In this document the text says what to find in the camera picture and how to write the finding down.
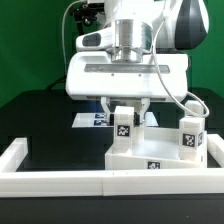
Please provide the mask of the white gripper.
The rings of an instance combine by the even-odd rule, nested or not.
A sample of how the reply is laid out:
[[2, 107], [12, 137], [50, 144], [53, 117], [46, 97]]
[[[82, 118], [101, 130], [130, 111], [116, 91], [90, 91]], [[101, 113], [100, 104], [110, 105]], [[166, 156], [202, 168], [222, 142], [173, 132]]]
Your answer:
[[134, 125], [144, 123], [152, 101], [181, 101], [187, 95], [185, 54], [152, 53], [149, 28], [104, 28], [76, 39], [66, 92], [73, 99], [100, 99], [106, 121], [114, 125], [110, 99], [134, 103]]

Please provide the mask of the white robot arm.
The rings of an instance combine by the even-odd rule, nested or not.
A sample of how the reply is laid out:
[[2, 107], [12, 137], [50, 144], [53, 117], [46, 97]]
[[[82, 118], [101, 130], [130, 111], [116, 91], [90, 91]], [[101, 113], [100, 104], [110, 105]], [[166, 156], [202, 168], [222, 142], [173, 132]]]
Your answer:
[[75, 11], [102, 27], [76, 39], [66, 91], [73, 99], [134, 101], [144, 115], [151, 102], [180, 104], [188, 95], [186, 50], [207, 36], [203, 0], [85, 0]]

